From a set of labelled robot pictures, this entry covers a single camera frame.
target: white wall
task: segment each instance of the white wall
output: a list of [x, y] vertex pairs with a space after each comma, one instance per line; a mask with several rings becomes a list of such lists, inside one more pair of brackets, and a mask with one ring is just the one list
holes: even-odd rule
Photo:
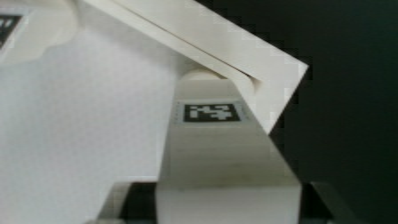
[[75, 40], [0, 68], [2, 224], [86, 223], [114, 184], [157, 179], [174, 83], [199, 67], [80, 10]]

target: dark background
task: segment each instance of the dark background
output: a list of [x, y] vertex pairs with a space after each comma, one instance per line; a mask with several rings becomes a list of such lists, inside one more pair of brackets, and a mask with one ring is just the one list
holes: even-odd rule
[[198, 1], [311, 65], [272, 131], [301, 179], [398, 223], [398, 1]]

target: black and white square marker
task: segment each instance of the black and white square marker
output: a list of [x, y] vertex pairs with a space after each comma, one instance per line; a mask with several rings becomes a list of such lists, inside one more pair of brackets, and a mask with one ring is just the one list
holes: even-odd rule
[[11, 33], [14, 31], [16, 25], [20, 23], [22, 16], [18, 15], [0, 15], [0, 50], [7, 42]]
[[242, 121], [235, 104], [185, 105], [185, 122]]

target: white panel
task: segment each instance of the white panel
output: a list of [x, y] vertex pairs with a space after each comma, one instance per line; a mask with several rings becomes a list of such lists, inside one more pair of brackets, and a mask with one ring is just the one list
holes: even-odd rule
[[226, 79], [178, 85], [157, 209], [160, 224], [299, 223], [301, 182]]
[[[194, 0], [86, 1], [233, 80], [270, 132], [308, 65]], [[254, 94], [245, 74], [261, 83]]]

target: black object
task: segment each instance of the black object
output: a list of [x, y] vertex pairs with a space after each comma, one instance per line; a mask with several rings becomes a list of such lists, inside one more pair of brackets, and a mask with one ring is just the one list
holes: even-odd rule
[[134, 183], [119, 218], [128, 224], [157, 224], [157, 183]]
[[302, 187], [301, 222], [299, 224], [327, 224], [333, 214], [311, 184]]
[[0, 50], [7, 42], [11, 33], [14, 31], [16, 25], [20, 23], [22, 16], [18, 15], [0, 15]]

